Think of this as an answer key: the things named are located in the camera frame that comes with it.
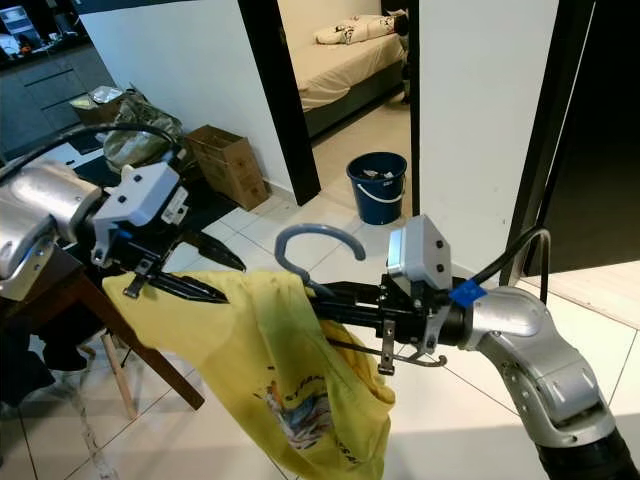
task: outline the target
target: wooden chair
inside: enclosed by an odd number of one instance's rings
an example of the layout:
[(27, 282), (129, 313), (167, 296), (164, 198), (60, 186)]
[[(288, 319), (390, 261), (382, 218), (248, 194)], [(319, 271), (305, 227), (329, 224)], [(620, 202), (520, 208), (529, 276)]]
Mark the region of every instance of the wooden chair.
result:
[(137, 416), (137, 412), (109, 332), (136, 352), (191, 407), (197, 410), (204, 403), (204, 398), (198, 391), (160, 352), (140, 343), (133, 329), (111, 301), (85, 275), (84, 265), (59, 248), (55, 249), (27, 298), (17, 303), (0, 303), (0, 318), (23, 315), (31, 321), (30, 331), (36, 332), (42, 325), (76, 303), (85, 305), (107, 328), (107, 333), (102, 335), (102, 342), (131, 419)]

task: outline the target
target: bedroom floor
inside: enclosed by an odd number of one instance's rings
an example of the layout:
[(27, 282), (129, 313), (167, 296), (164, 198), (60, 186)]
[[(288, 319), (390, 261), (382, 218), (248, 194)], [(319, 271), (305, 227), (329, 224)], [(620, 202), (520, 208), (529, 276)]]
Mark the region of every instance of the bedroom floor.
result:
[[(393, 152), (411, 163), (411, 116), (400, 93), (346, 127), (323, 138), (313, 147), (322, 194), (355, 209), (346, 169), (351, 160), (369, 152)], [(411, 214), (411, 169), (407, 168), (402, 213)]]
[[(234, 210), (205, 230), (225, 242), (249, 270), (279, 269), (275, 235), (301, 222), (327, 222), (353, 233), (367, 251), (356, 263), (337, 241), (309, 238), (291, 245), (290, 258), (318, 282), (379, 280), (389, 232), (401, 225), (363, 224), (355, 209), (323, 191), (303, 207), (271, 197), (252, 212)], [(170, 271), (219, 269), (182, 246)], [(519, 286), (535, 291), (536, 287)], [(640, 465), (640, 336), (627, 325), (551, 294), (549, 308), (561, 334), (588, 359), (636, 464)], [(369, 346), (380, 342), (354, 329)], [(139, 416), (127, 418), (99, 339), (96, 357), (79, 373), (33, 393), (1, 415), (0, 477), (19, 480), (173, 480), (176, 478), (295, 480), (277, 467), (237, 426), (200, 376), (172, 354), (169, 360), (206, 398), (188, 405), (135, 354), (125, 371)], [(41, 345), (33, 341), (38, 351)], [(447, 368), (399, 364), (389, 378), (397, 402), (386, 453), (389, 480), (541, 480), (545, 478), (506, 388), (484, 357), (442, 348)], [(119, 350), (123, 356), (125, 350)]]

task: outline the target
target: bucket handle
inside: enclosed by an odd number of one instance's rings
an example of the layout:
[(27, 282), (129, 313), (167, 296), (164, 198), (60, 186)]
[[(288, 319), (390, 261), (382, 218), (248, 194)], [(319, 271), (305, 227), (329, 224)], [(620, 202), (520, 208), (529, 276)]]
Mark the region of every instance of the bucket handle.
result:
[(400, 195), (398, 195), (396, 198), (394, 198), (393, 200), (385, 200), (384, 198), (378, 198), (372, 193), (367, 192), (367, 190), (361, 184), (358, 183), (357, 185), (360, 191), (364, 193), (367, 197), (369, 197), (371, 200), (375, 200), (376, 202), (380, 202), (380, 203), (396, 203), (398, 200), (401, 200), (402, 197), (404, 196), (404, 188), (403, 188)]

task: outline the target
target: black cable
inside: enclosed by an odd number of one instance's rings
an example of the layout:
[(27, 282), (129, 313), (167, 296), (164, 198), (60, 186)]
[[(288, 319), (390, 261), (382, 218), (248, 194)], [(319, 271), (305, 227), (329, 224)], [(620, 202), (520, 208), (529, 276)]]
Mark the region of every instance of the black cable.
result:
[(0, 181), (4, 180), (5, 177), (8, 177), (13, 172), (20, 170), (22, 167), (32, 162), (36, 158), (44, 155), (45, 153), (53, 150), (56, 147), (59, 147), (64, 143), (67, 143), (70, 140), (75, 140), (76, 138), (85, 135), (95, 135), (96, 133), (112, 132), (114, 130), (123, 130), (126, 132), (148, 132), (152, 135), (157, 135), (164, 138), (172, 145), (178, 145), (176, 139), (173, 138), (169, 133), (165, 132), (161, 128), (154, 127), (153, 125), (143, 125), (139, 123), (103, 123), (101, 125), (82, 127), (78, 130), (73, 130), (69, 133), (61, 135), (53, 142), (34, 150), (33, 152), (25, 155), (22, 158), (9, 162), (7, 166), (0, 169)]
[(525, 248), (531, 240), (540, 237), (540, 248), (542, 254), (540, 256), (540, 300), (547, 303), (547, 293), (549, 290), (549, 253), (551, 250), (551, 235), (549, 230), (544, 227), (534, 226), (520, 235), (515, 242), (507, 247), (502, 255), (496, 258), (491, 264), (482, 271), (475, 274), (471, 280), (476, 285), (486, 282), (496, 273), (502, 270), (513, 258)]

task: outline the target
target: plastic bag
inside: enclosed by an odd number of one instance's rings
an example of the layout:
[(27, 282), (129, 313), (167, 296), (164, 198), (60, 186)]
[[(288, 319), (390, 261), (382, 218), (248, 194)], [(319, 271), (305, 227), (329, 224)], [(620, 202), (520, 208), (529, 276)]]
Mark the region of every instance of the plastic bag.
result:
[[(182, 135), (180, 120), (151, 105), (139, 92), (127, 94), (115, 121), (152, 125), (174, 137)], [(165, 150), (166, 143), (164, 139), (148, 132), (113, 131), (104, 141), (104, 156), (109, 168), (120, 173), (124, 165), (152, 163)]]

